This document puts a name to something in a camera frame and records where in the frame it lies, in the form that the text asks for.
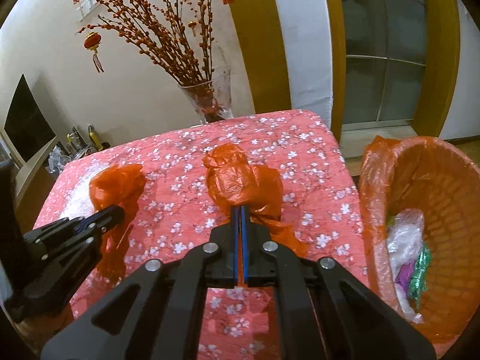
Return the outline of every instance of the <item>orange trash basket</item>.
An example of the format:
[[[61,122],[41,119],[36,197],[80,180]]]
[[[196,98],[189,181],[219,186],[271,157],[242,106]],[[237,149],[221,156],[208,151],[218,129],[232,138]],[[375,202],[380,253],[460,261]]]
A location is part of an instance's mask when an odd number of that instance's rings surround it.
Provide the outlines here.
[[[480,170],[453,145],[432,137],[376,137],[365,148],[359,182],[370,288],[402,314],[386,248],[386,219],[407,208],[425,216],[431,250],[424,323],[413,326],[441,356],[480,302]]]

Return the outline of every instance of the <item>vase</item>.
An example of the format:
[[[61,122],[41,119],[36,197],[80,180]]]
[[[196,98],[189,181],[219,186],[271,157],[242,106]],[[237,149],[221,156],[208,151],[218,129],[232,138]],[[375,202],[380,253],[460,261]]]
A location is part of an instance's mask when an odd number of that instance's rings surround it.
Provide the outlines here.
[[[230,69],[216,67],[211,81],[180,88],[188,96],[202,124],[233,118]]]

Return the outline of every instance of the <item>silver screw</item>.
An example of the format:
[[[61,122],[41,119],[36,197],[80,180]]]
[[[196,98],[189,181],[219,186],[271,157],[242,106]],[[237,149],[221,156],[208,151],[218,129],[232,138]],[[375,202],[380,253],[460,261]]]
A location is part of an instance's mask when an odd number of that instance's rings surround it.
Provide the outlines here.
[[[273,241],[267,241],[263,244],[264,251],[276,251],[278,249],[278,244]]]
[[[320,260],[320,266],[323,269],[332,269],[335,266],[335,260],[330,257],[323,257]]]
[[[214,242],[207,242],[203,245],[203,251],[206,253],[213,253],[218,250],[218,245]]]
[[[162,261],[160,261],[159,259],[150,259],[145,264],[145,269],[147,269],[147,271],[150,271],[150,272],[155,272],[155,271],[158,271],[161,266],[162,266]]]

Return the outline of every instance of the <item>cherry blossom pattern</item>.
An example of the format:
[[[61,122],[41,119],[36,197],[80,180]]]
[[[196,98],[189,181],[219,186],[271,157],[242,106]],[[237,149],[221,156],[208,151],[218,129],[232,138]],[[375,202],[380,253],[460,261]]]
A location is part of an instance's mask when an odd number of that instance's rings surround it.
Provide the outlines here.
[[[166,263],[181,258],[225,222],[208,196],[202,164],[205,153],[223,143],[238,144],[252,164],[278,169],[284,186],[282,221],[308,244],[309,259],[332,256],[368,285],[357,190],[335,138],[309,111],[272,112],[171,131],[73,161],[58,177],[36,227],[59,218],[90,167],[141,163],[147,184],[131,223],[126,274],[150,258]],[[70,301],[75,318],[118,283],[93,270]],[[199,359],[276,360],[279,350],[271,289],[208,290]]]

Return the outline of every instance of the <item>table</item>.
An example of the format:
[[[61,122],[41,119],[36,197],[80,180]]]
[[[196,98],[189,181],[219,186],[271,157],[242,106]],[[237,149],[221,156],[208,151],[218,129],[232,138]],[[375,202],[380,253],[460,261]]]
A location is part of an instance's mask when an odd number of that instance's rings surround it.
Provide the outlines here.
[[[87,199],[87,173],[90,177],[109,165],[140,163],[147,184],[128,236],[126,274],[150,258],[181,258],[207,242],[210,229],[225,220],[208,196],[202,159],[216,145],[229,142],[245,150],[251,163],[279,170],[284,183],[282,221],[291,223],[297,238],[308,243],[307,258],[333,256],[368,285],[357,190],[332,133],[309,111],[272,112],[171,131],[71,162],[35,227],[59,219],[62,211],[80,215],[91,209],[83,204],[75,212],[73,204],[79,194]],[[116,283],[94,270],[70,302],[74,317]],[[208,290],[198,358],[278,359],[272,291]]]

